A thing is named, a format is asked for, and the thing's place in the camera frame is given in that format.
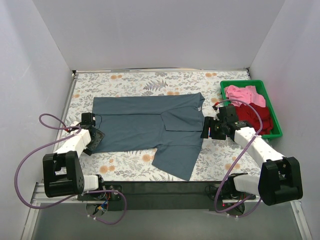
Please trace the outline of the blue grey t shirt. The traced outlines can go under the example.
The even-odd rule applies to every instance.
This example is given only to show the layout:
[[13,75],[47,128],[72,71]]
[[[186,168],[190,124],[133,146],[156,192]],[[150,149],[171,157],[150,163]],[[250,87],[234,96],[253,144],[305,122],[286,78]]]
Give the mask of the blue grey t shirt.
[[189,181],[203,144],[204,101],[200,92],[96,97],[92,111],[105,136],[93,152],[156,149],[153,166]]

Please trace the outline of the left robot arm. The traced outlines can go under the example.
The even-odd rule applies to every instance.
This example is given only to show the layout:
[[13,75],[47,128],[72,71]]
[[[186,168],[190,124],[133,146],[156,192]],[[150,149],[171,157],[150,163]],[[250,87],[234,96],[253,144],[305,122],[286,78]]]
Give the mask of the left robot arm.
[[81,121],[75,121],[67,132],[71,138],[42,159],[44,191],[49,198],[102,189],[102,177],[84,175],[79,160],[82,153],[92,155],[105,136],[96,128],[96,115],[82,113]]

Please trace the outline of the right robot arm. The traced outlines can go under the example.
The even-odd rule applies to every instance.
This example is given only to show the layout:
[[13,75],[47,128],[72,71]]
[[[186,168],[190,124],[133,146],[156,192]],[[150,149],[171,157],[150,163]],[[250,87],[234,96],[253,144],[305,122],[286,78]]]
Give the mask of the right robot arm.
[[215,196],[223,190],[230,194],[246,193],[260,197],[268,206],[301,199],[303,185],[299,161],[274,150],[247,121],[239,120],[233,105],[219,107],[218,111],[217,118],[205,117],[201,138],[231,138],[258,164],[260,174],[228,173]]

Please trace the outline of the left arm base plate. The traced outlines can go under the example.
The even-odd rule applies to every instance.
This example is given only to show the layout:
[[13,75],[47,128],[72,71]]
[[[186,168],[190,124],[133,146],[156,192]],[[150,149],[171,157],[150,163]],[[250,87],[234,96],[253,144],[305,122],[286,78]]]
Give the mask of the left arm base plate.
[[101,193],[86,193],[84,195],[78,195],[78,201],[120,201],[122,197],[118,194],[118,192],[122,192],[121,185],[104,185],[102,189],[112,190],[115,192],[101,192]]

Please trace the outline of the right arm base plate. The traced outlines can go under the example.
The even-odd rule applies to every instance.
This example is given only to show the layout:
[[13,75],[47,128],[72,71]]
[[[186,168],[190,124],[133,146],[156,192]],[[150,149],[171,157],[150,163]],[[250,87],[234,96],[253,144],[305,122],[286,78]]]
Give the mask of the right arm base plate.
[[[207,185],[204,188],[204,192],[210,200],[212,200],[212,201],[215,200],[215,197],[218,193],[219,186],[220,186],[219,184],[212,184],[212,185]],[[237,200],[237,201],[240,201],[250,195],[251,195],[250,193],[239,192],[236,190],[230,190],[228,187],[223,187],[221,189],[221,191],[219,192],[218,200]]]

